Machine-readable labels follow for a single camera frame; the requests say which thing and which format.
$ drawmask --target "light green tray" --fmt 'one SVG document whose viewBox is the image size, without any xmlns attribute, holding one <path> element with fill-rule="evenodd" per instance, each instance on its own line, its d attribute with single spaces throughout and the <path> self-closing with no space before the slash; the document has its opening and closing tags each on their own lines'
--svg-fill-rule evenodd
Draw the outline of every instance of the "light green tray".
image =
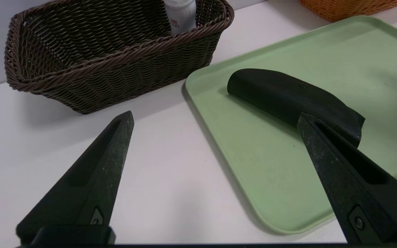
<svg viewBox="0 0 397 248">
<path fill-rule="evenodd" d="M 304 232 L 333 212 L 296 130 L 228 95 L 242 68 L 271 69 L 323 88 L 362 114 L 359 149 L 397 178 L 397 29 L 358 16 L 192 73 L 186 90 L 260 220 Z"/>
</svg>

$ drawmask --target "screw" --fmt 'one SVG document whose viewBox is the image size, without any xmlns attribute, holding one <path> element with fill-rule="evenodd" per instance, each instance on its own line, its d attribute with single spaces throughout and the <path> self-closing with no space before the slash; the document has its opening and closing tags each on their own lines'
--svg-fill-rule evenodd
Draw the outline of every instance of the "screw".
<svg viewBox="0 0 397 248">
<path fill-rule="evenodd" d="M 364 229 L 364 222 L 363 222 L 363 220 L 362 220 L 361 218 L 356 217 L 356 218 L 355 218 L 355 224 L 356 224 L 356 227 L 357 227 L 359 230 Z"/>
</svg>

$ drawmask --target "orange wicker basket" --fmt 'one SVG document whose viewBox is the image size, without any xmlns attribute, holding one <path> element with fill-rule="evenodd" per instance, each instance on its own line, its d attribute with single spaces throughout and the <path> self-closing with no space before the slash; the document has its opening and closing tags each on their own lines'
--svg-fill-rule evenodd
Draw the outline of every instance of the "orange wicker basket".
<svg viewBox="0 0 397 248">
<path fill-rule="evenodd" d="M 360 14 L 375 14 L 397 6 L 397 0 L 299 0 L 299 2 L 331 22 Z"/>
</svg>

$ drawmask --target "white tabletop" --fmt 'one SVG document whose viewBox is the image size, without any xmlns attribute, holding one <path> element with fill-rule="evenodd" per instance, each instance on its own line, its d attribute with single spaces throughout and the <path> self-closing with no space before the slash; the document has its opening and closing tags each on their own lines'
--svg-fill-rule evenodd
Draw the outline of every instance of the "white tabletop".
<svg viewBox="0 0 397 248">
<path fill-rule="evenodd" d="M 397 27 L 397 8 L 376 15 Z M 236 11 L 213 63 L 328 24 L 298 0 Z M 110 225 L 116 243 L 344 242 L 335 220 L 283 236 L 254 215 L 184 90 L 184 81 L 90 115 L 0 85 L 0 247 L 118 114 L 135 127 Z"/>
</svg>

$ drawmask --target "woven rim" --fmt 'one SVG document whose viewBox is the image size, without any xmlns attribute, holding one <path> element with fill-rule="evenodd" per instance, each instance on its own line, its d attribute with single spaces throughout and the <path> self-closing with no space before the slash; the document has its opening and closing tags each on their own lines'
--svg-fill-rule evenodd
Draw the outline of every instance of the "woven rim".
<svg viewBox="0 0 397 248">
<path fill-rule="evenodd" d="M 93 58 L 88 61 L 84 61 L 83 63 L 70 66 L 67 69 L 57 72 L 50 72 L 31 79 L 24 78 L 23 75 L 21 75 L 21 63 L 19 61 L 19 37 L 20 28 L 25 17 L 32 12 L 46 10 L 67 1 L 68 0 L 55 0 L 48 2 L 41 6 L 33 7 L 16 14 L 11 19 L 8 39 L 4 52 L 4 64 L 7 81 L 13 89 L 31 92 L 37 90 L 44 91 L 54 88 L 56 86 L 62 85 L 68 80 L 74 80 L 81 75 L 87 74 L 87 71 L 93 73 L 107 69 L 111 66 L 129 63 L 135 59 L 141 58 L 142 56 L 161 52 L 175 45 L 185 44 L 206 35 L 222 32 L 230 26 L 234 18 L 233 8 L 227 3 L 226 0 L 219 0 L 218 2 L 221 7 L 222 14 L 216 19 L 207 22 L 203 26 L 194 28 L 189 32 L 181 33 L 176 36 L 165 36 L 152 41 L 142 42 L 140 44 L 134 44 L 121 51 L 111 53 L 101 58 Z"/>
</svg>

